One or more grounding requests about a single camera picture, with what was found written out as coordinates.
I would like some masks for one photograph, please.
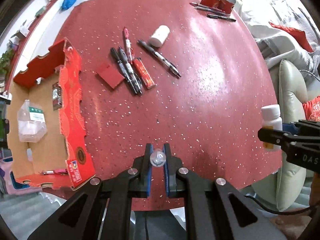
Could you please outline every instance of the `white pill bottle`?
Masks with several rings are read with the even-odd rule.
[[[261,107],[262,127],[282,131],[282,118],[280,117],[280,106],[270,105]],[[281,146],[272,143],[263,143],[268,151],[277,151]]]

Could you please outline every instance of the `pen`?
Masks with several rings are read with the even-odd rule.
[[[142,90],[141,90],[139,82],[136,78],[136,74],[134,73],[132,66],[128,62],[127,55],[125,54],[124,50],[120,46],[119,46],[119,54],[120,54],[120,59],[124,62],[124,65],[127,68],[127,71],[131,77],[132,83],[133,83],[136,91],[138,92],[138,94],[142,94]]]
[[[197,10],[209,11],[209,12],[212,12],[214,14],[228,16],[228,14],[226,14],[224,11],[222,11],[222,10],[220,10],[218,8],[215,8],[215,7],[209,7],[209,6],[206,6],[206,5],[202,5],[201,3],[195,3],[195,2],[191,2],[189,4],[194,6],[195,9],[197,9]]]
[[[208,14],[207,17],[211,18],[211,19],[221,19],[221,20],[226,20],[226,21],[229,21],[229,22],[236,22],[236,19],[229,18],[229,17],[224,17],[224,16],[220,16],[220,15]]]
[[[147,51],[150,52],[154,57],[156,57],[158,60],[160,60],[164,65],[166,65],[173,74],[175,74],[178,78],[181,77],[178,69],[174,64],[172,64],[169,60],[164,58],[160,53],[156,52],[153,48],[151,48],[149,45],[146,44],[143,40],[138,40],[138,44],[140,44],[142,47],[144,47]]]
[[[129,31],[126,27],[123,28],[123,35],[125,38],[125,49],[127,52],[129,63],[132,64],[132,62],[134,60],[134,53],[133,53],[133,49],[131,48],[131,43],[129,40]]]
[[[120,60],[119,55],[118,55],[116,49],[112,47],[112,48],[110,49],[110,52],[111,52],[112,57],[113,57],[113,58],[115,59],[115,61],[118,63],[119,68],[120,68],[123,76],[125,77],[126,81],[129,83],[130,87],[132,88],[133,93],[137,95],[138,92],[136,91],[136,89],[135,89],[135,87],[134,87],[134,85],[133,85],[133,83],[132,83],[132,80],[131,80],[128,72],[126,71],[126,69],[125,69],[122,61]]]
[[[41,171],[39,172],[41,175],[48,175],[48,174],[68,174],[67,169],[56,169],[53,171]]]

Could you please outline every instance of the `label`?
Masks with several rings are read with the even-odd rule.
[[[77,161],[72,161],[69,164],[69,172],[70,172],[70,176],[73,182],[77,183],[80,182],[81,179],[81,175],[79,172],[79,168],[78,168],[78,163]]]
[[[129,72],[129,74],[133,74],[133,73],[134,73],[134,71],[133,71],[132,66],[130,65],[130,63],[126,63],[125,66],[127,67],[127,70],[128,70],[128,72]]]
[[[45,122],[43,111],[39,108],[29,106],[30,119],[32,121]]]
[[[130,41],[127,39],[125,40],[125,45],[127,48],[131,48],[131,44],[130,44]]]
[[[263,126],[262,128],[273,129],[273,126]],[[263,147],[268,150],[273,150],[274,144],[263,142]]]
[[[52,90],[52,99],[55,100],[58,98],[58,89],[55,88],[54,90]]]

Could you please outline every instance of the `speckled red tabletop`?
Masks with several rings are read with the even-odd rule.
[[[209,19],[189,5],[197,1],[91,0],[74,8],[60,30],[57,40],[67,37],[83,59],[85,142],[101,179],[129,168],[146,143],[162,148],[169,142],[185,167],[205,178],[224,177],[236,188],[281,166],[281,154],[266,152],[257,137],[260,108],[275,104],[276,97],[254,39],[236,13],[236,23]],[[181,79],[136,44],[159,25],[171,30],[159,51],[177,66]],[[115,64],[109,51],[124,46],[124,26],[136,57],[157,84],[141,97],[124,83],[111,91],[95,73],[102,62]],[[66,197],[63,191],[53,193]],[[165,197],[163,169],[157,168],[150,198],[132,202],[133,210],[180,206],[183,200]]]

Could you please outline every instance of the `black cable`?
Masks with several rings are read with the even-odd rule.
[[[320,82],[320,79],[315,74],[313,74],[312,72],[310,72],[308,70],[302,70],[302,69],[300,69],[299,71],[308,73],[309,75],[313,76],[316,80],[318,80]]]
[[[144,229],[146,230],[146,240],[149,240],[149,232],[147,225],[147,212],[144,213]]]
[[[265,211],[271,213],[271,214],[275,214],[275,215],[285,215],[285,216],[289,216],[289,215],[296,215],[296,214],[301,214],[301,213],[304,213],[306,211],[309,211],[309,210],[313,210],[315,208],[317,208],[317,206],[320,204],[320,200],[312,205],[312,206],[309,206],[307,208],[304,208],[304,209],[301,209],[301,210],[297,210],[297,211],[285,211],[285,212],[281,212],[281,211],[274,211],[270,208],[267,208],[266,206],[264,206],[259,200],[257,200],[256,198],[252,197],[252,196],[245,196],[246,198],[250,198],[252,199],[255,203],[257,203],[260,207],[262,207]]]

